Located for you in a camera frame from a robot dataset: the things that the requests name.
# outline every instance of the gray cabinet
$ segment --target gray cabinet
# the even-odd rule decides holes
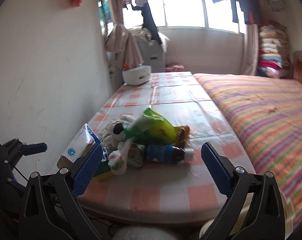
[[[151,66],[152,73],[164,72],[165,57],[161,45],[157,41],[145,41],[141,37],[136,37],[144,65]]]

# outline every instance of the green plastic bag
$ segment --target green plastic bag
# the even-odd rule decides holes
[[[123,132],[126,138],[134,138],[133,142],[141,145],[171,145],[177,138],[173,125],[150,108]]]

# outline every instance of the stack of blankets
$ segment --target stack of blankets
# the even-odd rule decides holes
[[[272,78],[285,78],[291,64],[288,61],[289,41],[280,24],[267,24],[260,28],[260,49],[257,74]]]

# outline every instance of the white container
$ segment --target white container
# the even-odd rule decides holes
[[[141,85],[150,80],[151,66],[140,66],[122,71],[122,77],[124,82],[130,86]]]

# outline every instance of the striped bedspread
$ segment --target striped bedspread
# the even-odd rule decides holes
[[[228,120],[257,174],[272,171],[302,220],[302,85],[256,76],[195,74]]]

